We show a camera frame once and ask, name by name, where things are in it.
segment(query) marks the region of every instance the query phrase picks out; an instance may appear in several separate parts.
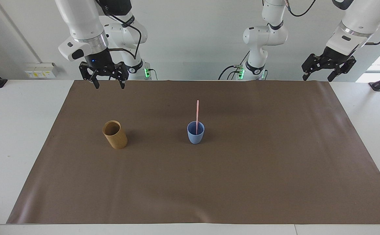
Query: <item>white table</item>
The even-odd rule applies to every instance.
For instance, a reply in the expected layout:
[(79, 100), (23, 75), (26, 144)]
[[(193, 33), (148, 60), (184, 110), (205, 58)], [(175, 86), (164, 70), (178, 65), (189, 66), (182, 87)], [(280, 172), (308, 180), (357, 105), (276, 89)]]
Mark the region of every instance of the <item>white table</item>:
[[(380, 225), (4, 225), (71, 85), (12, 80), (0, 89), (0, 234), (380, 234)], [(380, 92), (363, 99), (360, 85), (331, 83), (380, 170)]]

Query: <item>straw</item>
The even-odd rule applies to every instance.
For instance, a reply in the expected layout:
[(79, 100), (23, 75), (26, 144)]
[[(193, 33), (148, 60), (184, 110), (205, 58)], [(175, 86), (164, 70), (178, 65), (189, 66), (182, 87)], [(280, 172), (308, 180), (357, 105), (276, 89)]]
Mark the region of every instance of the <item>straw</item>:
[(199, 127), (199, 100), (197, 100), (196, 108), (196, 135), (198, 135), (197, 128)]

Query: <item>brown cup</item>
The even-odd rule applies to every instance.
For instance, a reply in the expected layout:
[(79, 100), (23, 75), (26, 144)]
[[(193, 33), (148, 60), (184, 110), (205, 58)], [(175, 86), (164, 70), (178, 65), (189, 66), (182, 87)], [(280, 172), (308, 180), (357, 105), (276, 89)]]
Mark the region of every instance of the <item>brown cup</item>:
[(103, 134), (113, 149), (123, 149), (128, 143), (125, 132), (118, 121), (109, 121), (103, 127)]

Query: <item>light blue cup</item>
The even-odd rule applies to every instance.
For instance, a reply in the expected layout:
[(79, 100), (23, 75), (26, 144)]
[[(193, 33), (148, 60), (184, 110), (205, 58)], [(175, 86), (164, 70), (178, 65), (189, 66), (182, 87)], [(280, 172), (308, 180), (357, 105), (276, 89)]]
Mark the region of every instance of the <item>light blue cup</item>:
[(203, 134), (205, 133), (205, 125), (201, 122), (199, 122), (197, 133), (198, 135), (196, 135), (196, 121), (190, 122), (187, 125), (187, 134), (192, 144), (198, 144), (202, 141)]

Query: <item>green indicator light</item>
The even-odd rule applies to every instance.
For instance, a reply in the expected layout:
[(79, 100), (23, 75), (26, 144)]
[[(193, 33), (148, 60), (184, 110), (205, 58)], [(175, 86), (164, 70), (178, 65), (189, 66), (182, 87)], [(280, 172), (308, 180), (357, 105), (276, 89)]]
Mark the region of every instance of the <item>green indicator light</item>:
[(145, 69), (145, 77), (150, 77), (150, 76), (151, 76), (151, 73), (147, 69)]
[(241, 71), (239, 72), (239, 79), (244, 79), (244, 73), (245, 73), (245, 70), (244, 69), (241, 69)]

